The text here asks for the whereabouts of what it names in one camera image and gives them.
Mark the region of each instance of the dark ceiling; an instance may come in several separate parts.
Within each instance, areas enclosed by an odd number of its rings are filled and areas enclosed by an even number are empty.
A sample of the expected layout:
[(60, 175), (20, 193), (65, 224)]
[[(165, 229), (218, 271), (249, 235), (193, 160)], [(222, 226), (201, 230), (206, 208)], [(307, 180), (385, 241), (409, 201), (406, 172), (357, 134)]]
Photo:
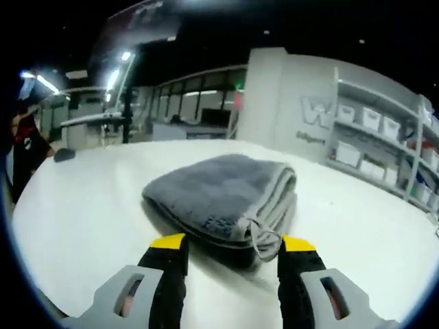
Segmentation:
[[(182, 14), (177, 41), (143, 48), (137, 84), (242, 64), (251, 47), (280, 46), (290, 53), (337, 58), (376, 70), (428, 96), (439, 108), (439, 37), (437, 29), (434, 32), (439, 15), (433, 2), (179, 1), (191, 11)], [(21, 14), (26, 34), (12, 41), (23, 48), (21, 67), (59, 73), (83, 69), (106, 18), (136, 2), (93, 5), (79, 0), (56, 10), (53, 3), (28, 5), (29, 13)], [(28, 40), (25, 47), (23, 37)]]

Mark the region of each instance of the small black object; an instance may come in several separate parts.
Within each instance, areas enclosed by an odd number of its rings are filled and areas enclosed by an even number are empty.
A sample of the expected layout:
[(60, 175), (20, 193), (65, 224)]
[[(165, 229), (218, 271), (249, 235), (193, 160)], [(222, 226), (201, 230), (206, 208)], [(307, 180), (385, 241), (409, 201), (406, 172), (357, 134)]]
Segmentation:
[(73, 159), (76, 156), (76, 152), (72, 149), (59, 149), (54, 155), (55, 162), (62, 162), (66, 160)]

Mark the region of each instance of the gray microfiber towel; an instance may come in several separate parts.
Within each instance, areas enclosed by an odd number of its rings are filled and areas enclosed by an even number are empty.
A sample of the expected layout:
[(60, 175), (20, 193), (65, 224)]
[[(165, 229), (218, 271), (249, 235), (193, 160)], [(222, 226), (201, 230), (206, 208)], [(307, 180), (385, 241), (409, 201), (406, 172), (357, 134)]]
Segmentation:
[(270, 261), (289, 229), (295, 187), (288, 164), (229, 154), (163, 175), (142, 196), (184, 230), (223, 247), (253, 247)]

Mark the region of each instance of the person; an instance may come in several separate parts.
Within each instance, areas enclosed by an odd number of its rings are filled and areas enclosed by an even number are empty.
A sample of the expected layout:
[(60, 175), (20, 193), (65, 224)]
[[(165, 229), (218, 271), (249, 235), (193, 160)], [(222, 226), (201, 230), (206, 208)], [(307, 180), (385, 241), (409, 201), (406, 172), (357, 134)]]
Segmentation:
[(45, 158), (55, 154), (54, 149), (41, 136), (35, 124), (34, 115), (27, 112), (24, 101), (18, 103), (18, 110), (12, 118), (13, 174), (12, 198), (17, 203), (26, 184)]

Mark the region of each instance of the shelving unit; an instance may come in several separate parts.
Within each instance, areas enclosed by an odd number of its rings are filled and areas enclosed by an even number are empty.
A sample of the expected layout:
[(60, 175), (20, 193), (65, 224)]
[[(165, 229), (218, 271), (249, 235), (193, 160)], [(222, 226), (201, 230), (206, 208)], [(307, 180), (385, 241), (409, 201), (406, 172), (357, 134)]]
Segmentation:
[[(327, 145), (327, 159), (325, 165), (338, 171), (352, 175), (360, 180), (375, 185), (376, 187), (382, 188), (383, 190), (393, 195), (396, 195), (401, 199), (404, 199), (405, 201), (415, 205), (425, 212), (431, 211), (431, 209), (426, 204), (420, 202), (411, 195), (414, 182), (416, 181), (417, 177), (420, 177), (420, 173), (418, 172), (420, 168), (425, 168), (431, 174), (431, 178), (434, 181), (439, 182), (439, 173), (431, 168), (430, 165), (424, 159), (422, 159), (420, 155), (423, 137), (431, 141), (434, 145), (437, 145), (439, 148), (439, 134), (437, 134), (431, 127), (423, 122), (424, 114), (421, 108), (425, 105), (426, 99), (422, 95), (419, 95), (418, 101), (412, 106), (413, 108), (409, 108), (399, 101), (392, 99), (376, 90), (365, 88), (350, 81), (338, 79), (337, 72), (335, 76), (337, 82), (337, 97), (335, 102), (335, 111), (333, 113), (330, 139), (328, 140)], [(414, 128), (416, 134), (416, 148), (409, 149), (402, 143), (388, 138), (387, 136), (382, 135), (380, 132), (368, 129), (367, 127), (364, 127), (356, 122), (347, 122), (338, 119), (337, 109), (338, 102), (341, 98), (349, 99), (365, 107), (375, 108), (384, 115), (395, 118), (401, 123), (401, 129), (404, 133), (404, 136), (407, 136), (407, 134), (405, 134), (405, 130), (407, 129), (407, 127), (410, 126)], [(398, 186), (389, 186), (384, 181), (370, 177), (369, 175), (366, 175), (357, 168), (351, 167), (347, 164), (329, 158), (333, 151), (334, 145), (332, 142), (335, 140), (335, 132), (338, 132), (340, 129), (352, 130), (361, 134), (365, 134), (369, 137), (372, 137), (379, 143), (383, 143), (384, 145), (393, 148), (394, 150), (396, 150), (396, 154), (398, 154), (397, 160), (399, 161), (400, 168), (403, 162), (409, 161), (411, 172), (410, 176), (407, 179), (407, 184), (405, 185), (405, 188), (399, 188)]]

